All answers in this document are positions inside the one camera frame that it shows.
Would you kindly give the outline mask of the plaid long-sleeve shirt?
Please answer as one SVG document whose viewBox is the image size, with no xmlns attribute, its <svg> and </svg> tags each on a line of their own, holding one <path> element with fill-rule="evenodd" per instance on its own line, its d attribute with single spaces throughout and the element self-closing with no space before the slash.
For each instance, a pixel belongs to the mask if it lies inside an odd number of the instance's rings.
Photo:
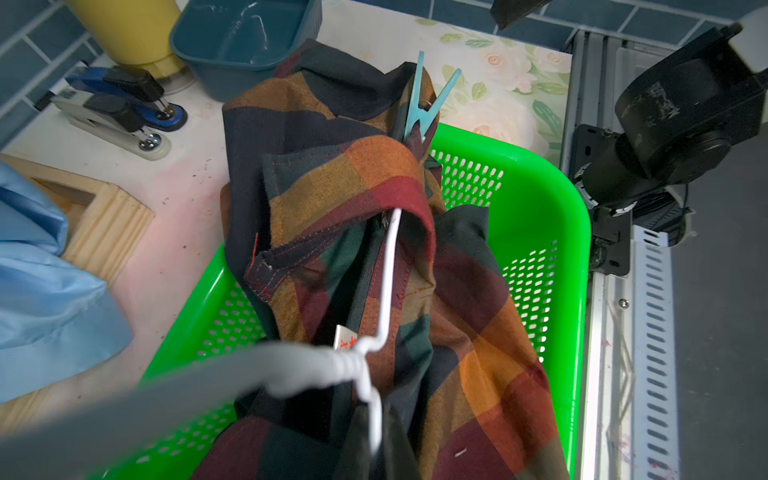
<svg viewBox="0 0 768 480">
<path fill-rule="evenodd" d="M 390 72 L 314 40 L 223 108 L 228 266 L 270 340 L 387 338 L 367 357 L 383 440 L 350 384 L 236 401 L 197 479 L 564 479 L 546 373 L 488 246 L 448 208 L 431 133 L 405 134 L 411 62 Z"/>
</svg>

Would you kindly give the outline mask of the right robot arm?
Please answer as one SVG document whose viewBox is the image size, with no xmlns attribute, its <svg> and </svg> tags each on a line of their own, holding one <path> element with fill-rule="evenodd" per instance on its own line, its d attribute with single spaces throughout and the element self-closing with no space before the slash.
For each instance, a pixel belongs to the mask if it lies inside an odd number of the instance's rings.
<svg viewBox="0 0 768 480">
<path fill-rule="evenodd" d="M 576 87 L 577 116 L 593 106 L 600 123 L 575 127 L 565 160 L 590 211 L 590 269 L 623 276 L 635 206 L 716 168 L 765 124 L 767 9 L 702 33 L 617 99 L 607 95 L 609 77 L 603 70 L 592 86 Z"/>
</svg>

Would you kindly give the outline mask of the white wire hanger plaid shirt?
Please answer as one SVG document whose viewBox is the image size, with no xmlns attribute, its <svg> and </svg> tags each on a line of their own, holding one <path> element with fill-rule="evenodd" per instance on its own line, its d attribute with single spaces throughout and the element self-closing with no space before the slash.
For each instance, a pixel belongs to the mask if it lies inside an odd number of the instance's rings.
<svg viewBox="0 0 768 480">
<path fill-rule="evenodd" d="M 310 388 L 353 382 L 357 397 L 368 405 L 368 441 L 372 456 L 378 454 L 383 441 L 383 402 L 372 383 L 366 356 L 382 350 L 387 343 L 401 216 L 402 210 L 394 209 L 387 228 L 376 333 L 359 337 L 355 345 L 347 350 L 304 345 L 278 346 L 276 352 L 285 357 L 277 363 L 283 371 L 267 375 L 264 381 L 269 394 L 278 398 L 293 396 Z"/>
</svg>

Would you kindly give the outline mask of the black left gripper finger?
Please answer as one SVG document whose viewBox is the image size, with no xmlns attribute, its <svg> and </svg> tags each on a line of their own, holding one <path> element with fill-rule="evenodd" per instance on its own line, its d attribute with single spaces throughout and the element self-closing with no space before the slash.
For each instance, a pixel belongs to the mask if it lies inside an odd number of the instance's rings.
<svg viewBox="0 0 768 480">
<path fill-rule="evenodd" d="M 109 464 L 229 399 L 263 387 L 290 397 L 358 379 L 360 355 L 263 342 L 195 364 L 1 442 L 4 479 L 70 479 Z"/>
</svg>

